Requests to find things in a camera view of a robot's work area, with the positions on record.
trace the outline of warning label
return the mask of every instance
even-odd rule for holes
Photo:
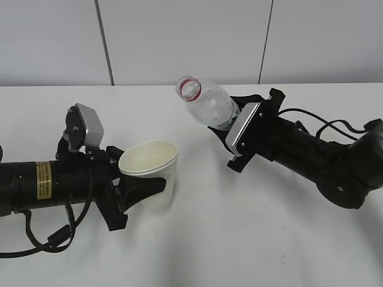
[[[49,161],[36,163],[37,171],[37,199],[52,197],[52,172]]]

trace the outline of cable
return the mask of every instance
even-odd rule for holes
[[[75,218],[74,218],[73,208],[72,208],[69,200],[67,200],[65,203],[65,209],[66,209],[66,213],[68,215],[69,225],[64,226],[58,232],[61,231],[62,233],[64,233],[66,231],[66,227],[68,226],[69,232],[71,235],[70,235],[69,243],[67,243],[64,246],[59,246],[59,247],[51,247],[51,244],[52,244],[51,240],[49,240],[46,244],[41,244],[36,239],[36,237],[34,236],[32,230],[31,230],[31,217],[32,217],[31,211],[30,210],[20,210],[20,213],[23,213],[25,215],[25,232],[26,232],[29,240],[31,241],[31,243],[36,248],[40,249],[40,251],[45,251],[48,253],[59,253],[59,252],[66,250],[70,246],[70,244],[72,243],[74,235],[75,235],[75,231],[76,231],[76,226],[75,226]]]
[[[324,126],[322,126],[322,127],[317,131],[315,137],[316,137],[317,139],[319,139],[320,136],[321,136],[321,134],[322,134],[322,132],[323,132],[326,128],[328,128],[330,124],[334,124],[334,123],[342,123],[342,124],[344,124],[344,125],[346,126],[346,128],[347,128],[349,131],[351,131],[352,133],[356,133],[356,134],[360,134],[360,135],[361,135],[361,134],[363,134],[363,133],[367,133],[367,132],[368,132],[367,130],[356,130],[356,129],[354,129],[354,128],[349,124],[349,122],[347,122],[346,120],[333,120],[333,121],[331,121],[331,122],[325,124]]]
[[[306,115],[310,115],[314,118],[316,118],[317,120],[321,121],[322,123],[326,124],[328,127],[331,127],[332,129],[336,130],[338,133],[348,137],[349,139],[352,139],[353,141],[356,141],[357,138],[349,135],[348,133],[345,133],[343,130],[337,128],[336,126],[334,126],[333,124],[331,124],[330,122],[326,121],[325,119],[321,118],[319,115],[315,115],[313,114],[312,112],[309,112],[309,111],[306,111],[304,109],[298,109],[298,108],[290,108],[290,109],[284,109],[283,111],[280,111],[278,113],[278,115],[281,115],[281,114],[284,114],[285,112],[302,112]]]
[[[92,197],[93,197],[93,175],[92,175],[92,171],[90,169],[88,169],[88,171],[89,171],[89,191],[88,191],[88,196],[86,198],[83,210],[81,211],[81,213],[78,216],[78,218],[76,219],[76,221],[74,221],[74,214],[73,214],[72,206],[70,205],[69,202],[68,202],[69,205],[67,205],[67,203],[65,204],[66,210],[67,210],[67,214],[68,214],[70,233],[71,233],[71,236],[69,237],[69,243],[66,246],[52,247],[51,246],[52,242],[50,242],[48,240],[47,243],[41,244],[36,239],[36,237],[33,235],[32,230],[31,230],[31,218],[32,218],[31,211],[30,210],[18,210],[20,213],[24,214],[24,216],[25,216],[25,220],[26,220],[26,222],[25,222],[25,224],[26,224],[26,233],[27,233],[28,239],[36,247],[32,248],[32,249],[25,250],[25,251],[0,253],[0,259],[20,258],[20,257],[25,257],[25,256],[36,254],[36,253],[38,253],[40,251],[50,252],[50,251],[58,251],[58,250],[60,250],[58,252],[62,252],[65,249],[67,249],[69,247],[69,245],[71,244],[71,242],[73,241],[72,237],[74,237],[74,233],[75,233],[76,227],[78,227],[79,224],[85,218],[85,216],[86,216],[86,214],[87,214],[87,212],[89,210],[90,204],[92,202]]]

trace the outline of plastic bottle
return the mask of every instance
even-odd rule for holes
[[[229,94],[212,82],[186,76],[178,80],[175,89],[193,118],[206,126],[230,130],[239,114]]]

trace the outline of white paper cup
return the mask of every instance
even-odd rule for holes
[[[165,178],[163,192],[141,201],[144,206],[158,209],[167,205],[173,195],[178,148],[161,139],[139,143],[127,149],[118,162],[125,175],[137,178]]]

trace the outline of table surface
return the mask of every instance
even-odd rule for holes
[[[272,86],[223,86],[232,95]],[[356,128],[381,117],[383,84],[273,85],[282,108],[304,108]],[[382,286],[383,193],[359,210],[327,201],[315,184],[254,157],[242,173],[226,167],[231,155],[195,122],[171,86],[1,87],[3,162],[54,159],[66,110],[94,108],[102,147],[126,149],[166,139],[180,150],[172,202],[153,211],[128,210],[127,228],[108,232],[92,204],[72,246],[62,254],[0,261],[2,286]],[[313,133],[321,126],[289,113]],[[327,140],[348,143],[326,131]],[[76,205],[78,214],[82,206]],[[45,238],[66,224],[63,207],[32,212],[32,229]],[[0,218],[0,251],[29,249],[24,216]]]

